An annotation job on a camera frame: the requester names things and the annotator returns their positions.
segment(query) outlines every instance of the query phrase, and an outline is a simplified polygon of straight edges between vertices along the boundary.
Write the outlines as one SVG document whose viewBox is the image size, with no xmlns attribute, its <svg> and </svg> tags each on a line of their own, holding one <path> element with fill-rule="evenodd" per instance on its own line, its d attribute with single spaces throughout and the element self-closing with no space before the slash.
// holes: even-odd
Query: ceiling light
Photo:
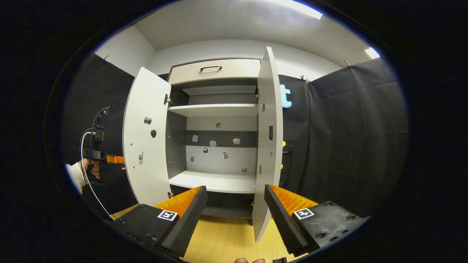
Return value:
<svg viewBox="0 0 468 263">
<path fill-rule="evenodd" d="M 300 4 L 298 2 L 294 2 L 292 0 L 264 0 L 264 1 L 292 8 L 292 9 L 297 10 L 299 12 L 302 12 L 302 13 L 304 13 L 306 15 L 309 15 L 309 16 L 317 19 L 317 20 L 320 19 L 322 17 L 322 15 L 323 15 L 322 13 L 320 13 L 317 10 L 314 10 L 314 9 L 312 9 L 312 8 L 306 6 L 306 5 Z"/>
<path fill-rule="evenodd" d="M 380 58 L 380 55 L 373 49 L 372 47 L 368 48 L 365 50 L 365 52 L 369 55 L 371 58 Z"/>
</svg>

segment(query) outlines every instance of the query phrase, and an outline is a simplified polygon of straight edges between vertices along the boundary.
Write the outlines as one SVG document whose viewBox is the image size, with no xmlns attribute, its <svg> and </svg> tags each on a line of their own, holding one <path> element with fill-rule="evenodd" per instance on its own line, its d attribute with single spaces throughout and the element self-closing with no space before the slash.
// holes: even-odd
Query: white sleeve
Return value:
<svg viewBox="0 0 468 263">
<path fill-rule="evenodd" d="M 83 177 L 83 173 L 81 172 L 81 169 L 79 167 L 80 163 L 77 162 L 73 165 L 66 164 L 66 169 L 68 171 L 68 175 L 70 176 L 70 179 L 72 180 L 73 184 L 75 185 L 75 188 L 80 192 L 80 194 L 83 194 L 82 187 L 85 186 L 85 178 Z"/>
</svg>

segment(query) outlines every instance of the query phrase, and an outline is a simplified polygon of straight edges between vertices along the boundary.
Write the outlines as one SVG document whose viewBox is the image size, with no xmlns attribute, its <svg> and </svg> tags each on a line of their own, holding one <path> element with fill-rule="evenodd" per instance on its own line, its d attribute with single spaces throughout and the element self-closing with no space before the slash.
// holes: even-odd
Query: shelf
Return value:
<svg viewBox="0 0 468 263">
<path fill-rule="evenodd" d="M 252 218 L 252 207 L 250 209 L 242 209 L 205 206 L 202 214 L 223 218 Z"/>
<path fill-rule="evenodd" d="M 258 104 L 201 104 L 169 107 L 168 110 L 186 117 L 255 117 L 258 115 Z"/>
<path fill-rule="evenodd" d="M 186 170 L 169 179 L 169 183 L 186 188 L 206 186 L 207 191 L 221 193 L 255 193 L 255 175 L 212 174 Z"/>
</svg>

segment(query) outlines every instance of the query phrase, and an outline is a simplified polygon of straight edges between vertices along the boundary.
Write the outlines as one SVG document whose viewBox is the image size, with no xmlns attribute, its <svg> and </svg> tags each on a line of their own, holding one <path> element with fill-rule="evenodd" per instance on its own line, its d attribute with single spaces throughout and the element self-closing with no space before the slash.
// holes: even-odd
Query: white wall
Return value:
<svg viewBox="0 0 468 263">
<path fill-rule="evenodd" d="M 243 39 L 207 40 L 182 44 L 156 52 L 153 59 L 147 64 L 147 69 L 153 73 L 169 73 L 171 66 L 190 61 L 227 58 L 248 57 L 263 58 L 265 47 L 270 46 L 275 56 L 278 74 L 315 80 L 342 67 L 296 48 L 285 45 Z"/>
<path fill-rule="evenodd" d="M 148 40 L 131 26 L 118 33 L 94 51 L 101 58 L 136 77 L 140 68 L 147 67 L 156 50 Z"/>
</svg>

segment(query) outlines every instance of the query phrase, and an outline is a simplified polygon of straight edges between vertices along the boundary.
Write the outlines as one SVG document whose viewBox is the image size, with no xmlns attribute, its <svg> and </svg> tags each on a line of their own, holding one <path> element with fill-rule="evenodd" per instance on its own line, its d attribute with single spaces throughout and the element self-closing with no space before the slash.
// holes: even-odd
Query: white cable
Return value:
<svg viewBox="0 0 468 263">
<path fill-rule="evenodd" d="M 104 208 L 104 205 L 102 205 L 101 201 L 99 201 L 99 198 L 97 198 L 97 195 L 96 193 L 94 193 L 94 190 L 93 190 L 93 187 L 91 187 L 91 184 L 89 183 L 89 179 L 88 177 L 86 176 L 86 170 L 85 170 L 85 166 L 83 164 L 83 141 L 84 141 L 84 138 L 86 135 L 88 134 L 91 134 L 91 132 L 86 132 L 83 134 L 83 136 L 81 137 L 81 142 L 80 142 L 80 153 L 81 153 L 81 168 L 82 168 L 82 171 L 83 171 L 83 175 L 85 176 L 85 178 L 88 180 L 88 184 L 89 184 L 89 187 L 91 188 L 91 191 L 93 192 L 94 196 L 96 197 L 97 201 L 99 202 L 99 204 L 102 206 L 102 208 L 104 209 L 104 211 L 106 211 L 107 215 L 113 220 L 112 216 L 110 216 L 109 212 L 107 212 L 107 210 Z"/>
</svg>

